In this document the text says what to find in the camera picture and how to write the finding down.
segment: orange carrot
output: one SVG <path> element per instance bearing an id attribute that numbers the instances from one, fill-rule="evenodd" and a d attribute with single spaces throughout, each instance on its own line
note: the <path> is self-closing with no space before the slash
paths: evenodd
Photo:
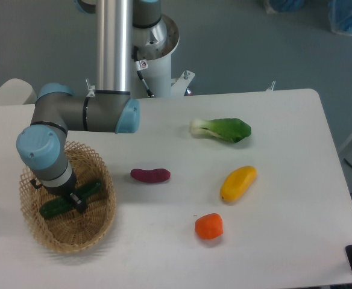
<path id="1" fill-rule="evenodd" d="M 214 239 L 223 234 L 223 221 L 219 214 L 202 216 L 195 222 L 195 232 L 205 240 Z"/>

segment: gray floor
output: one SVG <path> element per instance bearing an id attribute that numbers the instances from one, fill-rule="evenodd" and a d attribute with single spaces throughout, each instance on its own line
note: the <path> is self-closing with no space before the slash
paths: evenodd
<path id="1" fill-rule="evenodd" d="M 86 93 L 84 79 L 95 82 L 96 17 L 72 2 L 0 1 L 0 86 L 20 78 L 36 92 L 60 82 Z M 339 146 L 352 131 L 352 37 L 330 32 L 327 3 L 267 15 L 258 0 L 163 0 L 181 35 L 172 76 L 195 72 L 196 95 L 261 91 L 273 80 L 278 90 L 314 89 Z"/>

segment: metal pole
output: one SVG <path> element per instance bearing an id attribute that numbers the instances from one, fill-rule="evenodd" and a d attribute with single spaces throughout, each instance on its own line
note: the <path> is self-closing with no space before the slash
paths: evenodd
<path id="1" fill-rule="evenodd" d="M 97 90 L 130 91 L 132 0 L 97 0 Z"/>

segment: yellow mango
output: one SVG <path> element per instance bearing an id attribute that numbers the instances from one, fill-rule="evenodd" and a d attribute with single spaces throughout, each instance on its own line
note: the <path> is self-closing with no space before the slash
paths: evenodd
<path id="1" fill-rule="evenodd" d="M 240 198 L 254 182 L 257 170 L 251 166 L 240 167 L 229 174 L 224 181 L 220 196 L 226 202 L 233 202 Z"/>

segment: green cucumber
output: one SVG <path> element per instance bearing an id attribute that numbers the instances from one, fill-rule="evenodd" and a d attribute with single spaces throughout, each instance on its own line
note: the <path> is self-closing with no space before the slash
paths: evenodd
<path id="1" fill-rule="evenodd" d="M 101 181 L 88 182 L 76 189 L 75 194 L 80 199 L 87 199 L 94 195 L 101 188 Z M 44 219 L 51 219 L 59 214 L 66 213 L 74 209 L 73 205 L 63 197 L 57 197 L 44 203 L 39 209 L 39 213 Z"/>

